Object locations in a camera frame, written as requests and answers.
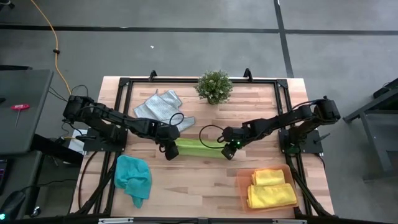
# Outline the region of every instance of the teal towel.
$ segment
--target teal towel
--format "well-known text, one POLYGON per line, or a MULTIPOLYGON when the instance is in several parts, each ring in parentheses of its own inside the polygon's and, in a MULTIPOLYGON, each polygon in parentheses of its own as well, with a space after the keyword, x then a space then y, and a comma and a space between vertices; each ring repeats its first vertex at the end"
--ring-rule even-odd
POLYGON ((119 156, 114 176, 116 187, 124 189, 124 193, 132 197, 137 208, 142 201, 149 198, 152 177, 145 161, 130 156, 119 156))

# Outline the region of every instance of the gray towel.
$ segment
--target gray towel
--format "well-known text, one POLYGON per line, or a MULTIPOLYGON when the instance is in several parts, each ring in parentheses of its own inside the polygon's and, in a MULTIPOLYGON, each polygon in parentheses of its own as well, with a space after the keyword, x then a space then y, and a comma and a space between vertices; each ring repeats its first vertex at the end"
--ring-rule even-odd
MULTIPOLYGON (((180 113, 178 108, 182 105, 181 100, 175 94, 174 90, 169 90, 163 95, 156 93, 148 98, 144 104, 139 105, 134 109, 138 118, 151 118, 161 122, 169 123, 170 118, 175 113, 180 113)), ((175 115, 171 124, 177 124, 181 121, 181 115, 175 115)), ((177 125, 178 130, 181 132, 195 124, 194 117, 184 117, 184 121, 177 125)))

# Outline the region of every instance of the black line on floor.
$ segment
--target black line on floor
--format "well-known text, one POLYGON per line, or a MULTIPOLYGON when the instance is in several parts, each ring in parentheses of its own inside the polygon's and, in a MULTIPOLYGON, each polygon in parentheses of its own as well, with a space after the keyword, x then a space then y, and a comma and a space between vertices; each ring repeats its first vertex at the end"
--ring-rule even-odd
MULTIPOLYGON (((88 26, 53 26, 57 31, 88 32, 207 32, 207 33, 243 33, 277 34, 278 29, 255 28, 174 28, 174 27, 88 27, 88 26)), ((0 29, 10 30, 51 30, 49 26, 0 24, 0 29)))
POLYGON ((276 19, 278 22, 280 44, 282 45, 282 54, 284 56, 287 78, 294 78, 292 62, 290 61, 289 49, 287 47, 285 26, 282 20, 282 13, 280 11, 280 5, 278 0, 274 0, 274 6, 275 6, 276 19))
POLYGON ((286 29, 286 34, 318 34, 318 35, 398 35, 398 30, 311 30, 286 29))

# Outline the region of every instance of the potted plant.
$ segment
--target potted plant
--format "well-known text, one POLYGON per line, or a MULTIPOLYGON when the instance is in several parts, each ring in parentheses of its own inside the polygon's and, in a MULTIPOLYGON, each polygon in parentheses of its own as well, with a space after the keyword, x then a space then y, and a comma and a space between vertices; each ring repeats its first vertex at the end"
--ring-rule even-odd
POLYGON ((232 82, 226 71, 206 71, 199 78, 195 89, 201 99, 206 98, 209 104, 217 105, 224 103, 231 96, 232 82))

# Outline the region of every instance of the gray floor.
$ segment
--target gray floor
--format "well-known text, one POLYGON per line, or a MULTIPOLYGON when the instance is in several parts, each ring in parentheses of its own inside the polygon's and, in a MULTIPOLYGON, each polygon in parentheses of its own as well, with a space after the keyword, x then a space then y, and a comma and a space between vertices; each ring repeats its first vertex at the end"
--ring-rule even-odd
MULTIPOLYGON (((215 27, 277 29, 272 0, 37 1, 56 25, 215 27)), ((0 22, 45 25, 29 1, 4 8, 0 22)), ((391 0, 280 0, 286 29, 398 30, 398 2, 391 0)), ((241 76, 246 67, 256 77, 286 77, 279 34, 181 32, 57 32, 61 71, 71 86, 86 85, 97 98, 105 75, 194 76, 224 69, 241 76)), ((0 30, 0 64, 54 69, 53 35, 49 31, 0 30)), ((287 35, 294 76, 304 78, 310 99, 328 95, 344 116, 370 101, 385 82, 397 78, 398 35, 287 35)), ((67 91, 59 77, 52 86, 67 91)), ((65 104, 49 96, 37 129, 46 137, 60 129, 65 104)), ((326 174, 335 213, 345 218, 397 222, 398 180, 365 184, 362 176, 377 172, 360 121, 321 127, 326 174)), ((77 175, 76 167, 48 172, 77 175)), ((43 173, 43 182, 50 176, 43 173)), ((43 216, 66 213, 73 184, 49 187, 43 216)))

